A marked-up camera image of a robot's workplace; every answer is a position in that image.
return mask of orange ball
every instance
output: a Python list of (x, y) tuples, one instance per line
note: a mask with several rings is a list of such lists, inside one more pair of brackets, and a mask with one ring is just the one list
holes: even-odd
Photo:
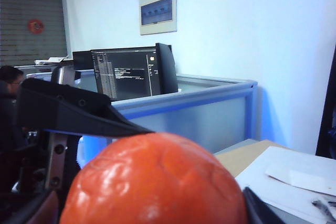
[(247, 223), (243, 194), (208, 151), (170, 133), (121, 138), (76, 176), (61, 224)]

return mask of papers on shelf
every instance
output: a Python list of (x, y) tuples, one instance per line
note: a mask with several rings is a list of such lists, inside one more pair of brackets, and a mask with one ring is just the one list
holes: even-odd
[(272, 206), (311, 223), (325, 224), (326, 216), (312, 201), (325, 196), (316, 191), (333, 194), (336, 160), (269, 147), (236, 180), (241, 189), (250, 187)]
[(44, 65), (44, 64), (52, 64), (52, 63), (60, 63), (66, 57), (50, 57), (48, 60), (35, 60), (36, 65)]

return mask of white wall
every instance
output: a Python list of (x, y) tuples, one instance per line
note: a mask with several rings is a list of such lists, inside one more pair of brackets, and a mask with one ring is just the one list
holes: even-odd
[(140, 36), (138, 0), (66, 0), (71, 50), (172, 44), (179, 73), (259, 82), (259, 137), (316, 149), (335, 0), (177, 0), (177, 32)]

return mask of black hair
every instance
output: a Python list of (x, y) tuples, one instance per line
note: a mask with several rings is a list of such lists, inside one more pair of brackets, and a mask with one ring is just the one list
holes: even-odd
[(12, 66), (2, 66), (0, 68), (0, 80), (7, 83), (14, 82), (19, 76), (22, 76), (24, 73)]

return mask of window blind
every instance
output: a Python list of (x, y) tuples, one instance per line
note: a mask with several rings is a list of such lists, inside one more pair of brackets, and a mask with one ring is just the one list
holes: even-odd
[[(30, 20), (43, 25), (28, 29)], [(67, 55), (62, 0), (0, 0), (0, 65), (33, 65)]]

